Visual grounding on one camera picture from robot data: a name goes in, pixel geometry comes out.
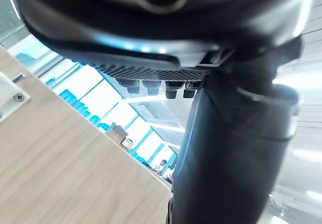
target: ceiling light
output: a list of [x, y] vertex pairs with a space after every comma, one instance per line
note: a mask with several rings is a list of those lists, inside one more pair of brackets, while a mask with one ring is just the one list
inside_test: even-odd
[[124, 45], [124, 48], [131, 50], [131, 49], [134, 49], [134, 46], [133, 46], [133, 44], [127, 43]]
[[322, 78], [320, 71], [294, 73], [289, 76], [282, 76], [273, 80], [274, 84], [283, 84], [297, 90], [320, 89]]
[[312, 199], [318, 200], [318, 201], [322, 201], [322, 194], [314, 192], [314, 191], [306, 191], [307, 195], [309, 197], [311, 197]]
[[179, 128], [179, 127], [171, 127], [171, 126], [161, 125], [161, 124], [156, 124], [156, 123], [151, 123], [151, 122], [147, 122], [147, 124], [150, 125], [150, 127], [162, 128], [162, 129], [175, 131], [175, 132], [184, 133], [186, 131], [184, 128]]
[[293, 150], [293, 154], [314, 163], [322, 163], [322, 152], [313, 150]]
[[134, 102], [153, 102], [153, 101], [163, 101], [166, 100], [165, 95], [158, 95], [158, 96], [147, 96], [147, 97], [134, 97], [134, 98], [128, 98], [123, 99], [121, 102], [127, 102], [127, 103], [134, 103]]
[[141, 51], [142, 51], [142, 52], [145, 52], [145, 53], [148, 53], [148, 52], [150, 52], [150, 51], [151, 51], [151, 49], [150, 49], [149, 47], [142, 47], [142, 48], [141, 48]]
[[160, 54], [165, 54], [167, 52], [166, 48], [160, 48], [159, 49]]
[[179, 145], [176, 145], [176, 144], [173, 144], [173, 143], [169, 143], [169, 142], [166, 142], [166, 141], [164, 141], [163, 143], [165, 145], [168, 145], [169, 147], [174, 147], [174, 148], [177, 148], [177, 149], [181, 149], [181, 147]]

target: bright window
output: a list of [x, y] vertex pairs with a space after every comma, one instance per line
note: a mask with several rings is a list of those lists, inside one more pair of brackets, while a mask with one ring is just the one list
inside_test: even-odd
[[147, 125], [141, 117], [134, 120], [134, 122], [126, 129], [126, 132], [129, 134], [127, 138], [132, 140], [134, 143], [132, 149], [138, 145], [150, 130], [150, 126]]
[[159, 164], [161, 160], [166, 160], [168, 162], [173, 154], [174, 152], [172, 151], [172, 149], [169, 148], [169, 146], [164, 145], [161, 148], [160, 152], [157, 153], [157, 155], [155, 156], [155, 158], [153, 159], [150, 165], [155, 166]]
[[74, 94], [77, 99], [80, 99], [102, 79], [103, 77], [97, 70], [85, 65], [53, 90], [59, 95], [67, 89]]
[[136, 111], [128, 103], [121, 102], [101, 122], [107, 123], [110, 126], [115, 122], [117, 125], [125, 128], [136, 116]]
[[73, 72], [73, 67], [78, 65], [71, 61], [70, 59], [65, 59], [56, 65], [52, 70], [43, 74], [39, 79], [48, 86], [52, 86], [57, 83], [58, 79], [63, 80], [64, 76], [68, 76], [68, 74]]
[[163, 140], [154, 131], [146, 138], [142, 145], [137, 149], [136, 153], [140, 157], [148, 161], [158, 147], [162, 144]]
[[107, 81], [102, 81], [80, 99], [80, 102], [85, 105], [91, 116], [102, 118], [121, 99], [120, 94]]

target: screw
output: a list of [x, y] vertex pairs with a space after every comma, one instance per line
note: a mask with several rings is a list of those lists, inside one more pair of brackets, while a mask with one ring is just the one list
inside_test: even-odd
[[13, 80], [12, 80], [12, 82], [13, 83], [17, 83], [18, 81], [20, 81], [20, 80], [22, 80], [22, 79], [24, 79], [25, 78], [25, 75], [22, 73], [22, 72], [20, 72]]
[[16, 94], [16, 95], [14, 96], [14, 100], [15, 100], [16, 102], [23, 102], [23, 101], [25, 100], [25, 96], [24, 96], [24, 95], [22, 95], [22, 94]]

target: white bracket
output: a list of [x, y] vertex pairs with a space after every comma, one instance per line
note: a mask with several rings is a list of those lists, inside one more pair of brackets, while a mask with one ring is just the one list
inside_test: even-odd
[[0, 123], [17, 111], [30, 96], [0, 71]]

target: white object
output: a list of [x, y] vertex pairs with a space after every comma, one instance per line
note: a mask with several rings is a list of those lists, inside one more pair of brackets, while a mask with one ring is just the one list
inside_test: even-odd
[[314, 191], [306, 191], [307, 195], [309, 197], [311, 197], [312, 199], [318, 200], [318, 201], [322, 201], [322, 194], [314, 192]]
[[314, 150], [293, 150], [293, 154], [309, 162], [322, 164], [322, 152]]
[[[17, 101], [16, 95], [22, 97]], [[0, 123], [22, 107], [30, 96], [0, 72]]]
[[147, 124], [150, 127], [162, 128], [162, 129], [166, 129], [169, 131], [182, 132], [182, 133], [186, 132], [186, 130], [184, 128], [180, 128], [180, 127], [171, 127], [171, 126], [161, 125], [161, 124], [156, 124], [156, 123], [151, 123], [151, 122], [147, 122]]
[[135, 103], [135, 102], [153, 102], [153, 101], [163, 101], [166, 100], [165, 95], [158, 95], [158, 96], [147, 96], [147, 97], [134, 97], [134, 98], [128, 98], [123, 99], [121, 102], [126, 103]]
[[163, 141], [162, 143], [164, 143], [165, 145], [168, 145], [169, 147], [174, 147], [174, 148], [177, 148], [177, 149], [181, 149], [181, 147], [179, 145], [176, 145], [176, 144], [173, 144], [173, 143], [170, 143], [170, 142]]

